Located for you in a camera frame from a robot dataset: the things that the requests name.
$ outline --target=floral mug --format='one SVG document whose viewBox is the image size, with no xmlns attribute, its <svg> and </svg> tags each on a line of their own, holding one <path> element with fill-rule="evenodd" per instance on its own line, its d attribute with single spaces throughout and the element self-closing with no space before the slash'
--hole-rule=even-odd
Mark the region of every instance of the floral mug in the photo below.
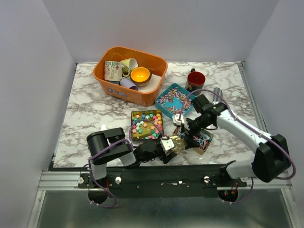
<svg viewBox="0 0 304 228">
<path fill-rule="evenodd" d="M 123 68 L 128 68 L 128 71 L 131 72 L 130 68 L 127 65 L 123 65 L 122 62 L 105 61 L 104 67 L 104 79 L 107 81 L 119 83 L 123 77 Z"/>
</svg>

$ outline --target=blue plastic bin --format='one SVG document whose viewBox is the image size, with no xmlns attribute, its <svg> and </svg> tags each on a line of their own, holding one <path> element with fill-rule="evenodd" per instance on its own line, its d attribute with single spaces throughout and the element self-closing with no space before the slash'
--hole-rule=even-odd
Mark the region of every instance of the blue plastic bin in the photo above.
<svg viewBox="0 0 304 228">
<path fill-rule="evenodd" d="M 170 89 L 178 87 L 179 91 L 185 95 L 188 95 L 190 92 L 188 92 L 186 89 L 184 89 L 183 87 L 181 87 L 179 84 L 173 83 L 171 86 L 169 86 L 161 95 L 159 95 L 156 99 L 155 99 L 155 106 L 157 109 L 161 110 L 162 113 L 164 113 L 167 117 L 169 117 L 170 119 L 172 119 L 172 116 L 174 115 L 173 113 L 171 113 L 168 109 L 164 108 L 161 104 L 157 103 L 157 100 L 160 99 L 160 97 L 164 96 L 165 94 L 167 94 L 169 92 Z M 189 96 L 190 100 L 193 100 L 195 97 L 195 95 L 191 94 Z M 173 103 L 171 103 L 172 106 L 175 106 L 177 108 L 180 109 L 181 107 L 181 102 L 178 100 L 178 103 L 175 103 L 175 101 L 173 101 Z M 193 106 L 191 105 L 190 108 L 184 113 L 184 116 L 187 116 L 193 109 Z"/>
</svg>

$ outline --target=mug handle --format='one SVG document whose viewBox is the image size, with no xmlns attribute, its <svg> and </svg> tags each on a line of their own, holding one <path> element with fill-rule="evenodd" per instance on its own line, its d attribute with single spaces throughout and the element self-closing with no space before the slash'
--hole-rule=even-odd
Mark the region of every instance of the mug handle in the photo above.
<svg viewBox="0 0 304 228">
<path fill-rule="evenodd" d="M 124 74 L 124 67 L 127 67 L 128 68 L 128 74 Z M 122 78 L 126 78 L 130 75 L 131 73 L 131 69 L 127 66 L 127 65 L 122 65 Z"/>
</svg>

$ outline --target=yellow bowl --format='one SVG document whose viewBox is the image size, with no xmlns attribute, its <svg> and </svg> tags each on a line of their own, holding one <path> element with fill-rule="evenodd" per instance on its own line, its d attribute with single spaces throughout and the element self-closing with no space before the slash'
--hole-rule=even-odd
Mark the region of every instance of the yellow bowl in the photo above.
<svg viewBox="0 0 304 228">
<path fill-rule="evenodd" d="M 130 79 L 138 87 L 143 87 L 148 85 L 151 80 L 151 71 L 145 67 L 137 67 L 132 70 Z"/>
</svg>

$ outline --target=marble tabletop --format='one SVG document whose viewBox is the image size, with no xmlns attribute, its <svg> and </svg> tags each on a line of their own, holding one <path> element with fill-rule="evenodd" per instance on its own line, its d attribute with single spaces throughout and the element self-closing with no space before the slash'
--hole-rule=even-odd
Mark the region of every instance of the marble tabletop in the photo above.
<svg viewBox="0 0 304 228">
<path fill-rule="evenodd" d="M 77 66 L 58 142 L 54 168 L 82 167 L 87 164 L 90 154 L 86 137 L 93 132 L 100 131 L 103 124 L 107 129 L 122 127 L 128 138 L 131 111 L 156 109 L 155 105 L 144 107 L 105 94 L 93 76 L 95 65 L 96 63 L 89 63 Z M 206 76 L 204 88 L 210 90 L 213 90 L 214 87 L 221 88 L 223 97 L 228 101 L 232 110 L 256 126 L 254 113 L 235 62 L 168 63 L 168 71 L 161 92 L 173 83 L 185 87 L 186 77 L 192 68 Z M 212 95 L 205 95 L 212 101 Z M 192 111 L 187 117 L 196 116 L 198 114 Z M 175 129 L 172 121 L 164 115 L 163 123 L 165 134 L 172 135 Z M 214 134 L 212 143 L 203 155 L 199 155 L 192 149 L 183 150 L 167 165 L 219 164 L 231 160 L 243 161 L 253 157 L 253 153 L 248 147 L 224 129 L 217 129 L 212 133 Z M 122 166 L 122 163 L 119 159 L 115 159 L 107 165 Z M 156 159 L 142 165 L 163 165 L 163 163 Z"/>
</svg>

